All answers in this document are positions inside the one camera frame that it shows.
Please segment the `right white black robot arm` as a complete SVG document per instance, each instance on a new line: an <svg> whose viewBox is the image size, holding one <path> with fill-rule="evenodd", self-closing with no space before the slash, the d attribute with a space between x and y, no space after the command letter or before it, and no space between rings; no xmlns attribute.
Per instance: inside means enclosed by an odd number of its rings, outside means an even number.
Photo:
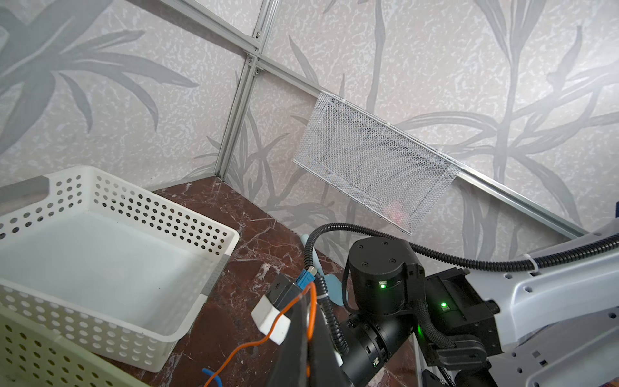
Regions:
<svg viewBox="0 0 619 387"><path fill-rule="evenodd" d="M332 341L352 386L365 386L415 338L437 386L589 386L618 374L618 223L518 261L476 261L348 223L343 285L356 306L339 322L315 275Z"/></svg>

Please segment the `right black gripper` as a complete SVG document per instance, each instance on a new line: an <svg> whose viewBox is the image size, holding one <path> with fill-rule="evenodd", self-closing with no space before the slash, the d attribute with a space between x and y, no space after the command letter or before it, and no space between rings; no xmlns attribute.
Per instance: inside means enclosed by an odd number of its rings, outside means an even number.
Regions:
<svg viewBox="0 0 619 387"><path fill-rule="evenodd" d="M412 314L374 319L351 314L340 329L348 343L341 369L352 386L366 386L417 330Z"/></svg>

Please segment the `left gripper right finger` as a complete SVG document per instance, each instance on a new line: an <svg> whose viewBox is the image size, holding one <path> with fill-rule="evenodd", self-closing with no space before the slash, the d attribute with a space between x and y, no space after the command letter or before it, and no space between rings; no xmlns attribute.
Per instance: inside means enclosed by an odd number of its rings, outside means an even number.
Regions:
<svg viewBox="0 0 619 387"><path fill-rule="evenodd" d="M314 334L308 344L308 386L352 386L338 363L330 332L321 311L317 312Z"/></svg>

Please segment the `white perforated plastic basket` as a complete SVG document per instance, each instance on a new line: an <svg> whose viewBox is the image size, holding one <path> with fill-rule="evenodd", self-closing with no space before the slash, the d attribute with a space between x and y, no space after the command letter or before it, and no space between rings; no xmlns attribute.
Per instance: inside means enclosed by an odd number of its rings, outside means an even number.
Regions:
<svg viewBox="0 0 619 387"><path fill-rule="evenodd" d="M1 189L1 303L95 354L164 368L236 230L90 166Z"/></svg>

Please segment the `middle light green basket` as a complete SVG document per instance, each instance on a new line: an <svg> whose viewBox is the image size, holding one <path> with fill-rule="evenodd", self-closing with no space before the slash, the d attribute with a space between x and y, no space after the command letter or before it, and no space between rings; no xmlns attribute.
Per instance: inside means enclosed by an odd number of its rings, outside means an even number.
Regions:
<svg viewBox="0 0 619 387"><path fill-rule="evenodd" d="M2 386L143 386L66 338L1 307Z"/></svg>

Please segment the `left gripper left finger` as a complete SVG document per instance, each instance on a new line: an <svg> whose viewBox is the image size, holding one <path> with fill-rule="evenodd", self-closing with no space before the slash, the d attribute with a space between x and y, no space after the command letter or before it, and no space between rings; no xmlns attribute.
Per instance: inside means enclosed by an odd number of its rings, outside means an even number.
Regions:
<svg viewBox="0 0 619 387"><path fill-rule="evenodd" d="M292 308L289 330L273 362L266 386L307 386L308 314L306 302Z"/></svg>

